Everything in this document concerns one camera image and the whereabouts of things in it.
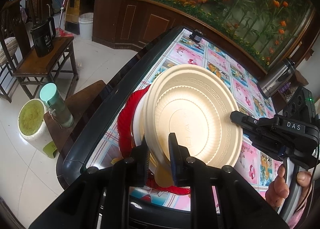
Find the person's right hand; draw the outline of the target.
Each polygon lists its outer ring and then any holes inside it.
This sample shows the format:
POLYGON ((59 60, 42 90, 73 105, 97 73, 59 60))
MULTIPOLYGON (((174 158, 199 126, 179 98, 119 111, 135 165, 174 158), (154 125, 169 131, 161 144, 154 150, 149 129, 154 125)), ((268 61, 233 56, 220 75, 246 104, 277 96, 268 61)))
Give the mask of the person's right hand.
MULTIPOLYGON (((266 191, 266 202, 273 208, 280 207, 284 200, 289 196, 289 186, 286 184, 284 175, 285 167, 283 164, 277 170, 277 177, 270 183, 266 191)), ((311 173, 308 171, 299 172, 296 178, 297 183, 302 187, 302 193, 296 210, 305 205, 306 199, 309 196, 309 186, 311 185, 311 173)))

